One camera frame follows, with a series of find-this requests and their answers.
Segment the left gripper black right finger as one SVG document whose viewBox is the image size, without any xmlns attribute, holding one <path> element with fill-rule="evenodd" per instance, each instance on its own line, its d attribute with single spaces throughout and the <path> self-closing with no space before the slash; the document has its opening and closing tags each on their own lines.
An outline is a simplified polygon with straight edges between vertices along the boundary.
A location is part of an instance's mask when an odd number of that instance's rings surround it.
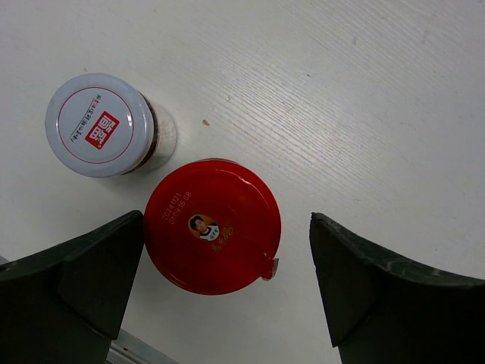
<svg viewBox="0 0 485 364">
<path fill-rule="evenodd" d="M 321 213 L 309 240 L 344 363 L 482 363 L 484 282 L 421 264 Z"/>
</svg>

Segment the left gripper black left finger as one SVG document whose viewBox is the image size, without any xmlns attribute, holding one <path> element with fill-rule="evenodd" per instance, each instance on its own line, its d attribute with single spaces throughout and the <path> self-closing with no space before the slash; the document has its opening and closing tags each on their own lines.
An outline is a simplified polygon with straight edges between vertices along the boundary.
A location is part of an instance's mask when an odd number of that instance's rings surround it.
<svg viewBox="0 0 485 364">
<path fill-rule="evenodd" d="M 1 361 L 104 363 L 143 247 L 143 214 L 135 210 L 3 264 Z"/>
</svg>

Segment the red lid sauce jar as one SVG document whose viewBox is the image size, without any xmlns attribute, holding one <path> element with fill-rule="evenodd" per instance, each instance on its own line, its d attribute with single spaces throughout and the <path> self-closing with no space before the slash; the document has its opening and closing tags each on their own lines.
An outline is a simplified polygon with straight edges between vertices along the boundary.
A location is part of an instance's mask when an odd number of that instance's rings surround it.
<svg viewBox="0 0 485 364">
<path fill-rule="evenodd" d="M 231 160 L 191 162 L 164 177 L 144 228 L 154 266 L 192 293 L 232 293 L 277 272 L 277 201 L 260 177 Z"/>
</svg>

